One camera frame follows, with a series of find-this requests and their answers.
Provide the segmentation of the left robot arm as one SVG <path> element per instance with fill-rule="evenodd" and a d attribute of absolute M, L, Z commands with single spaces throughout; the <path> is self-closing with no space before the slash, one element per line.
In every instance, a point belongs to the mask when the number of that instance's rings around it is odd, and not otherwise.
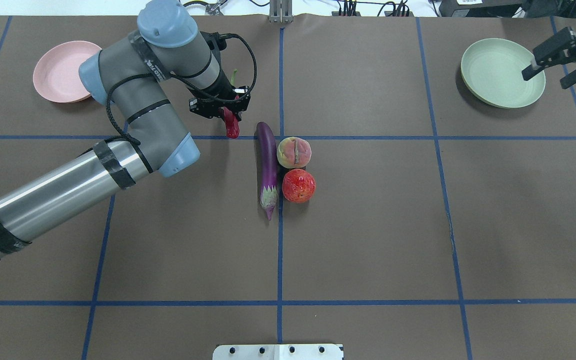
<path fill-rule="evenodd" d="M 151 0 L 135 30 L 78 67 L 78 77 L 103 105 L 114 136 L 0 197 L 0 260 L 152 173 L 172 177 L 201 153 L 162 83 L 190 92 L 189 111 L 206 119 L 249 107 L 254 84 L 236 86 L 220 53 L 236 33 L 205 32 L 178 0 Z"/>

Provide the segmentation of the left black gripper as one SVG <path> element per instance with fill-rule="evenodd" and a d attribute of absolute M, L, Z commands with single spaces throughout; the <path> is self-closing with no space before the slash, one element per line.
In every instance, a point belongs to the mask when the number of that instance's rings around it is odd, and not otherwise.
<path fill-rule="evenodd" d="M 252 87 L 241 86 L 226 87 L 226 98 L 211 95 L 203 89 L 192 89 L 193 97 L 189 100 L 189 111 L 207 119 L 219 117 L 224 120 L 226 109 L 233 114 L 234 119 L 242 121 L 243 112 L 247 111 L 250 103 Z"/>

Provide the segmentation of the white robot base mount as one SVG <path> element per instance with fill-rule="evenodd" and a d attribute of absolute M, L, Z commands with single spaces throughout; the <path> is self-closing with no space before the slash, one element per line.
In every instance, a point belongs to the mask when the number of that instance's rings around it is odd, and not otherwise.
<path fill-rule="evenodd" d="M 213 360 L 343 360 L 341 344 L 224 344 L 215 347 Z"/>

